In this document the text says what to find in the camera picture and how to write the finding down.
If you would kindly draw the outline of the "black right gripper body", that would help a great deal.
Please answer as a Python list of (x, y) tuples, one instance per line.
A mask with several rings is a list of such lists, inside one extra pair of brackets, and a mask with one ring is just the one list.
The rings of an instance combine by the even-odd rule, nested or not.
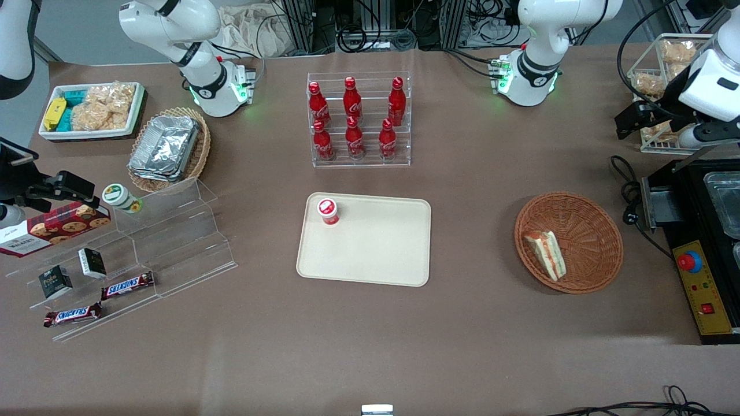
[(53, 187), (47, 182), (51, 176), (41, 173), (35, 165), (2, 165), (1, 201), (13, 205), (17, 196), (26, 195), (27, 190), (40, 186), (40, 191), (32, 191), (32, 199), (57, 199)]

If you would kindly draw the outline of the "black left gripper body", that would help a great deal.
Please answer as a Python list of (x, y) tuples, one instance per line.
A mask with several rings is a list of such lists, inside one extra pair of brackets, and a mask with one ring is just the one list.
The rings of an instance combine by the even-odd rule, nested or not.
[(687, 127), (695, 126), (698, 122), (703, 121), (702, 116), (698, 115), (696, 110), (682, 102), (661, 103), (660, 106), (676, 116), (670, 116), (664, 111), (657, 110), (657, 106), (654, 106), (652, 119), (653, 121), (659, 120), (659, 123), (649, 127), (650, 136), (677, 135)]

